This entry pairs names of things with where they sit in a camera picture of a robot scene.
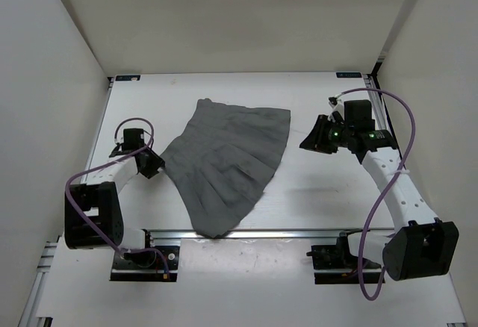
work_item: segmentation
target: cable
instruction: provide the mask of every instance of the cable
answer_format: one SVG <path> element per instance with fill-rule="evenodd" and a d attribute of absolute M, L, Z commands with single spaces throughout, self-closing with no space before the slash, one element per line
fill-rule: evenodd
<path fill-rule="evenodd" d="M 416 127 L 416 124 L 415 124 L 415 118 L 413 116 L 412 109 L 399 96 L 397 96 L 397 95 L 395 95 L 391 92 L 388 92 L 386 90 L 376 90 L 376 89 L 373 89 L 373 88 L 355 88 L 353 90 L 346 90 L 345 92 L 342 92 L 341 94 L 335 96 L 335 98 L 339 98 L 339 97 L 341 97 L 343 95 L 346 95 L 348 93 L 362 92 L 362 91 L 378 92 L 378 93 L 385 94 L 386 96 L 390 96 L 390 97 L 396 99 L 406 109 L 406 111 L 407 111 L 407 113 L 409 114 L 409 117 L 410 117 L 410 123 L 412 125 L 412 132 L 410 134 L 410 141 L 409 141 L 409 144 L 407 145 L 407 147 L 405 149 L 405 152 L 403 153 L 403 158 L 402 158 L 400 164 L 398 164 L 397 171 L 395 172 L 394 177 L 385 186 L 384 190 L 380 193 L 379 197 L 377 198 L 377 200 L 373 204 L 373 206 L 370 210 L 370 213 L 368 213 L 367 219 L 365 220 L 365 224 L 364 224 L 364 230 L 363 230 L 363 232 L 361 233 L 361 236 L 360 236 L 360 244 L 358 245 L 358 270 L 357 270 L 357 273 L 358 273 L 358 281 L 360 283 L 360 289 L 361 289 L 361 291 L 364 294 L 366 299 L 368 299 L 369 301 L 375 301 L 380 294 L 380 290 L 382 289 L 383 276 L 385 275 L 385 268 L 384 267 L 382 268 L 382 272 L 380 273 L 379 283 L 377 284 L 375 293 L 372 296 L 370 296 L 367 292 L 367 289 L 365 288 L 365 283 L 364 283 L 363 257 L 364 257 L 364 248 L 365 248 L 365 238 L 367 236 L 367 231 L 370 227 L 370 223 L 372 222 L 373 215 L 375 214 L 376 210 L 379 208 L 380 203 L 385 198 L 385 195 L 387 195 L 388 191 L 390 191 L 391 187 L 395 184 L 395 181 L 397 181 L 397 179 L 400 177 L 400 173 L 401 173 L 400 170 L 402 170 L 403 167 L 405 166 L 406 158 L 409 157 L 410 151 L 412 150 L 413 142 L 415 141 L 415 132 L 416 132 L 417 127 Z"/>
<path fill-rule="evenodd" d="M 152 247 L 149 247 L 149 248 L 145 248 L 145 249 L 121 249 L 119 246 L 117 246 L 113 241 L 111 241 L 111 239 L 98 227 L 96 226 L 96 224 L 83 212 L 83 210 L 80 208 L 80 206 L 76 203 L 76 201 L 74 200 L 71 192 L 69 191 L 69 187 L 71 186 L 72 182 L 74 182 L 74 180 L 76 180 L 77 178 L 80 178 L 81 176 L 83 175 L 86 175 L 86 174 L 90 174 L 91 172 L 97 172 L 98 170 L 101 170 L 101 169 L 105 169 L 105 168 L 108 168 L 116 163 L 119 163 L 120 161 L 125 161 L 126 159 L 128 158 L 131 158 L 133 156 L 135 156 L 136 154 L 138 153 L 141 153 L 143 150 L 146 150 L 148 149 L 152 143 L 154 142 L 154 135 L 155 135 L 155 128 L 153 127 L 153 125 L 151 124 L 151 122 L 147 119 L 144 119 L 144 118 L 140 118 L 140 117 L 134 117 L 134 118 L 128 118 L 128 119 L 125 119 L 123 120 L 116 128 L 115 132 L 114 132 L 114 140 L 115 142 L 117 142 L 117 136 L 118 136 L 118 131 L 120 130 L 121 126 L 124 125 L 125 123 L 127 122 L 131 122 L 131 121 L 135 121 L 135 120 L 139 120 L 141 122 L 145 122 L 147 125 L 149 125 L 149 127 L 151 128 L 151 134 L 149 136 L 149 141 L 148 143 L 135 150 L 134 152 L 131 152 L 127 155 L 123 155 L 122 157 L 116 159 L 115 161 L 110 161 L 109 163 L 106 163 L 106 164 L 103 164 L 103 165 L 100 165 L 100 166 L 97 166 L 95 168 L 92 168 L 92 169 L 88 169 L 88 170 L 85 170 L 83 172 L 78 172 L 76 174 L 74 174 L 71 178 L 69 178 L 67 181 L 66 181 L 66 184 L 65 184 L 65 196 L 66 198 L 68 199 L 69 203 L 73 206 L 73 208 L 76 210 L 76 212 L 78 213 L 78 215 L 98 234 L 98 236 L 100 236 L 115 252 L 117 252 L 119 255 L 123 256 L 124 255 L 124 252 L 127 252 L 127 253 L 130 253 L 130 254 L 139 254 L 141 252 L 154 252 L 155 254 L 159 255 L 159 257 L 161 258 L 161 260 L 163 261 L 163 265 L 164 265 L 164 273 L 168 276 L 169 278 L 169 274 L 170 274 L 170 270 L 169 270 L 169 267 L 167 266 L 167 260 L 166 258 L 164 257 L 164 255 L 161 253 L 161 251 L 157 250 L 157 249 L 153 249 Z"/>

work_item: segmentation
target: wall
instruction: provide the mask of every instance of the wall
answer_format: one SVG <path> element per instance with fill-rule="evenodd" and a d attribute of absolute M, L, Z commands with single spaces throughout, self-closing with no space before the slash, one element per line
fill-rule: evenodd
<path fill-rule="evenodd" d="M 108 75 L 369 73 L 404 0 L 63 0 Z"/>
<path fill-rule="evenodd" d="M 0 326 L 16 326 L 43 246 L 62 231 L 107 79 L 60 0 L 0 0 Z"/>
<path fill-rule="evenodd" d="M 451 272 L 471 326 L 478 326 L 477 1 L 419 0 L 379 71 L 382 89 L 415 112 L 418 137 L 407 163 L 414 181 L 459 228 Z M 405 146 L 409 120 L 399 105 L 387 104 Z"/>

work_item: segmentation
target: white backdrop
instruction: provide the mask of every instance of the white backdrop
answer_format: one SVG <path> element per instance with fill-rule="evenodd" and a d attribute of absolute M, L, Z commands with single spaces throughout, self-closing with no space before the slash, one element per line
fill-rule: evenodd
<path fill-rule="evenodd" d="M 16 326 L 108 81 L 60 0 L 0 0 L 0 326 Z"/>
<path fill-rule="evenodd" d="M 418 136 L 407 163 L 428 203 L 460 231 L 451 272 L 470 326 L 478 326 L 477 0 L 419 0 L 379 71 L 403 97 Z M 387 101 L 401 146 L 409 119 Z"/>
<path fill-rule="evenodd" d="M 108 75 L 358 70 L 403 0 L 63 0 Z"/>

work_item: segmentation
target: gray cloth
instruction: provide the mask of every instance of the gray cloth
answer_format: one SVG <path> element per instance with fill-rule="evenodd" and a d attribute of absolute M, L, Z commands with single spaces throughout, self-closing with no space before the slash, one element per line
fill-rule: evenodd
<path fill-rule="evenodd" d="M 254 208 L 282 159 L 290 123 L 285 109 L 197 102 L 161 155 L 196 232 L 223 235 Z"/>

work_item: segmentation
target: white table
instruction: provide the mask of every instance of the white table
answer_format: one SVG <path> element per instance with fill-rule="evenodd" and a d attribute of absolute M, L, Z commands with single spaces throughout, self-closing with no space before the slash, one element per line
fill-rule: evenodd
<path fill-rule="evenodd" d="M 349 152 L 321 155 L 298 148 L 327 98 L 364 87 L 335 73 L 142 75 L 115 82 L 92 166 L 114 147 L 117 124 L 143 116 L 155 126 L 155 151 L 182 133 L 196 101 L 291 109 L 291 134 L 264 196 L 236 230 L 360 228 L 378 191 Z M 356 93 L 350 99 L 367 99 Z M 125 223 L 155 230 L 191 230 L 173 183 L 164 174 L 138 176 L 120 194 Z M 373 226 L 391 228 L 383 206 Z M 448 275 L 394 282 L 368 302 L 357 285 L 314 285 L 308 239 L 181 241 L 176 283 L 111 282 L 113 252 L 68 250 L 58 244 L 37 315 L 64 326 L 446 326 L 464 322 Z"/>

